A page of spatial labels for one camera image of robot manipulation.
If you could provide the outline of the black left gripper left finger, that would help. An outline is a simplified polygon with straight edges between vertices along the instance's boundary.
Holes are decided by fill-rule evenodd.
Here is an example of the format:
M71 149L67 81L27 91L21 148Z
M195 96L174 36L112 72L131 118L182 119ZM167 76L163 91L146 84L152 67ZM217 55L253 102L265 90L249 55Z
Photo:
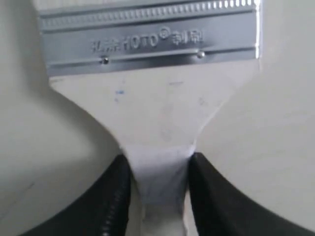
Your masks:
M26 236L124 236L129 221L131 169L118 155L81 197Z

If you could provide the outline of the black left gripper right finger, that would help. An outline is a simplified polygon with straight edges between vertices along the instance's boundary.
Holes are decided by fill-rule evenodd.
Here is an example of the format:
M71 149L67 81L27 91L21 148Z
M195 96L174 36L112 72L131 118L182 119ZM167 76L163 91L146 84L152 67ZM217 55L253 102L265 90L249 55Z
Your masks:
M189 191L200 236L281 234L281 219L235 188L202 153L189 161Z

